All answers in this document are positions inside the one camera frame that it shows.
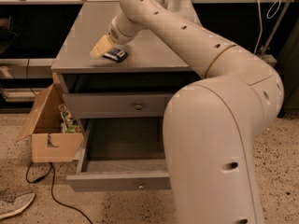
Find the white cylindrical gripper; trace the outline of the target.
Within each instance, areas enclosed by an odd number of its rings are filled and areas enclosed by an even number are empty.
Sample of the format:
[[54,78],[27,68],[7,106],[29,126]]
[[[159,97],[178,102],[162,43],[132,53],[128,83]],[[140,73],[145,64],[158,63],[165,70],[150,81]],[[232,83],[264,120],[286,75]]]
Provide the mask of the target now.
[[93,59],[103,56],[114,47],[114,43],[125,45],[131,42],[146,27],[131,21],[124,13],[118,13],[108,26],[108,35],[103,35],[90,52]]

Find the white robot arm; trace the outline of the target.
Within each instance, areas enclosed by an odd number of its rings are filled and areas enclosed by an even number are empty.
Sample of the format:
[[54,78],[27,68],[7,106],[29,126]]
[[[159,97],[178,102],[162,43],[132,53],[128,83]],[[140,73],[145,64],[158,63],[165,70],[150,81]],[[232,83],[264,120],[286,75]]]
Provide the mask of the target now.
[[282,107],[279,74],[236,43],[168,11],[166,0],[120,0],[120,7],[92,57],[149,29],[200,77],[164,111],[178,223],[264,224],[252,144]]

